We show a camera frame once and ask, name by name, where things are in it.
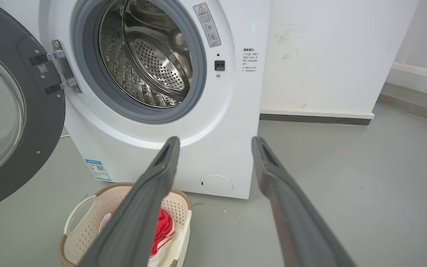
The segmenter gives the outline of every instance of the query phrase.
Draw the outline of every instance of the metal hinge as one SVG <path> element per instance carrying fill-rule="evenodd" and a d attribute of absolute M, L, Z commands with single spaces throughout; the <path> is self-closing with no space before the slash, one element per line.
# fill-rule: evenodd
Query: metal hinge
<path fill-rule="evenodd" d="M 53 62 L 62 81 L 62 83 L 53 87 L 60 90 L 72 88 L 76 93 L 81 93 L 82 90 L 78 86 L 72 68 L 70 68 L 62 41 L 58 39 L 52 40 L 52 48 L 54 49 L 53 53 L 34 56 L 29 61 L 33 66 L 49 61 Z"/>

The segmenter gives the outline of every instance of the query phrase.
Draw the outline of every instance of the concrete floor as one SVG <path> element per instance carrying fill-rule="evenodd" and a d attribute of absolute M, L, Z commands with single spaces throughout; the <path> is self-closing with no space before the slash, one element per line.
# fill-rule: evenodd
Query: concrete floor
<path fill-rule="evenodd" d="M 296 178 L 360 267 L 427 266 L 427 120 L 376 106 L 370 126 L 261 121 L 259 135 Z M 70 138 L 0 203 L 0 266 L 61 266 L 70 211 L 96 181 Z M 281 266 L 268 200 L 188 194 L 185 267 Z"/>

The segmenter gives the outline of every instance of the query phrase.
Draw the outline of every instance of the white washing machine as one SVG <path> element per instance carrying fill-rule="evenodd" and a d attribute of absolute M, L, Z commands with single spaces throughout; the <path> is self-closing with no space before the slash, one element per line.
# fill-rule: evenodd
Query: white washing machine
<path fill-rule="evenodd" d="M 0 201 L 64 124 L 96 179 L 136 181 L 178 136 L 175 188 L 247 199 L 270 6 L 0 0 Z"/>

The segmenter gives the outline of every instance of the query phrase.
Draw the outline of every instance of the red cloth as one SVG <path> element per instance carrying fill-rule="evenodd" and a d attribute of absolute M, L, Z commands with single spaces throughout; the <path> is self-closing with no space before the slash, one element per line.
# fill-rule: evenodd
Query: red cloth
<path fill-rule="evenodd" d="M 166 238 L 174 234 L 174 221 L 167 211 L 161 209 L 159 212 L 158 225 L 154 234 L 154 242 L 151 247 L 151 257 L 156 255 L 158 250 L 166 244 Z"/>

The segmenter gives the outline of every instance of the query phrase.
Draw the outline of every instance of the warning sticker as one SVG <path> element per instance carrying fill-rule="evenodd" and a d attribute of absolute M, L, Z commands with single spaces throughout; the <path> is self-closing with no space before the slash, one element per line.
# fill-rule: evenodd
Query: warning sticker
<path fill-rule="evenodd" d="M 105 168 L 103 167 L 102 163 L 99 161 L 91 161 L 89 159 L 85 159 L 85 161 L 88 164 L 88 167 L 90 167 L 91 171 L 93 172 L 93 175 L 98 180 L 103 181 L 111 181 L 110 176 L 105 171 Z"/>
<path fill-rule="evenodd" d="M 195 13 L 197 13 L 197 17 L 199 18 L 199 21 L 202 24 L 205 36 L 207 36 L 207 40 L 209 41 L 209 46 L 220 46 L 222 43 L 220 42 L 217 27 L 215 26 L 214 19 L 210 14 L 210 10 L 209 7 L 207 7 L 207 4 L 203 3 L 200 5 L 196 5 L 193 7 L 193 10 L 195 11 Z"/>
<path fill-rule="evenodd" d="M 255 49 L 244 47 L 242 72 L 256 72 L 258 66 L 258 53 Z"/>

